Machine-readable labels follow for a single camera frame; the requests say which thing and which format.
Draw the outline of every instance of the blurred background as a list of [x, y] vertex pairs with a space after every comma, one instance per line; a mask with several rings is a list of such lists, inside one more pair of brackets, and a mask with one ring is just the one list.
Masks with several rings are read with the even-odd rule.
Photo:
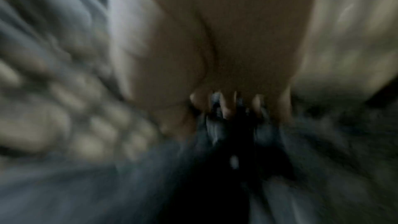
[[[398, 0], [316, 0], [295, 94], [362, 103], [398, 74], [397, 31]], [[1, 146], [102, 161], [136, 159], [158, 142], [120, 99], [107, 0], [0, 0], [0, 38]]]

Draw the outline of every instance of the skin crease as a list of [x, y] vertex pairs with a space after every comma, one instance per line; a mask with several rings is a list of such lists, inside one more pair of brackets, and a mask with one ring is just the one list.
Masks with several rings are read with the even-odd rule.
[[238, 91], [245, 101], [263, 95], [270, 115], [286, 122], [312, 7], [313, 0], [109, 0], [120, 88], [177, 137], [196, 128], [187, 100], [207, 110], [216, 90], [225, 117]]

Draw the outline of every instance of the skin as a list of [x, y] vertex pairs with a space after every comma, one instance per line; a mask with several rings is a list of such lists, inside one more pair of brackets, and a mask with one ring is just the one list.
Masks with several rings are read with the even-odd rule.
[[[187, 101], [206, 111], [220, 90], [232, 117], [235, 92], [262, 95], [271, 116], [290, 117], [290, 83], [313, 0], [109, 0], [110, 57], [127, 100], [163, 132], [195, 130]], [[254, 100], [255, 108], [260, 104]]]

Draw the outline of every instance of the hand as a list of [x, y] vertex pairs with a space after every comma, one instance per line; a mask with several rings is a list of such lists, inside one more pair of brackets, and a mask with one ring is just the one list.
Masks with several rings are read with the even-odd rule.
[[225, 117], [233, 116], [238, 91], [249, 103], [263, 95], [271, 116], [287, 121], [312, 2], [109, 0], [120, 88], [163, 132], [181, 137], [196, 128], [188, 99], [207, 110], [218, 90]]

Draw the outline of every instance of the dark gun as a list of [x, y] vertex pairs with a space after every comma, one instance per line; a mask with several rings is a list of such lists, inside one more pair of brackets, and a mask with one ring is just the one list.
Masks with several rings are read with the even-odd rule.
[[226, 121], [215, 102], [193, 140], [159, 146], [137, 163], [16, 166], [2, 174], [0, 222], [249, 223], [251, 197], [268, 208], [261, 181], [295, 179], [278, 129], [265, 124], [260, 139], [258, 123], [243, 106]]

